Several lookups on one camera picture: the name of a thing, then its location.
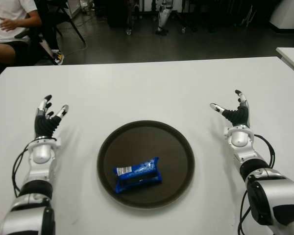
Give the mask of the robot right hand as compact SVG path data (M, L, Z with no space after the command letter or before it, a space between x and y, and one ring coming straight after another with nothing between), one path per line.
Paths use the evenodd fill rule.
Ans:
M235 90L235 94L238 96L239 106L236 110L228 110L216 103L210 103L210 108L220 113L225 117L233 126L243 125L250 127L249 120L249 104L246 96L239 90Z

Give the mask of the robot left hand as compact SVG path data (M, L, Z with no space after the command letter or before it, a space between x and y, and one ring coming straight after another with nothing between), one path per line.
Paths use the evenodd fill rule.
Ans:
M52 106L50 102L51 98L51 94L45 96L36 110L34 121L34 134L36 139L52 138L54 131L69 111L69 106L63 105L58 113L54 114L53 111L48 113L48 109Z

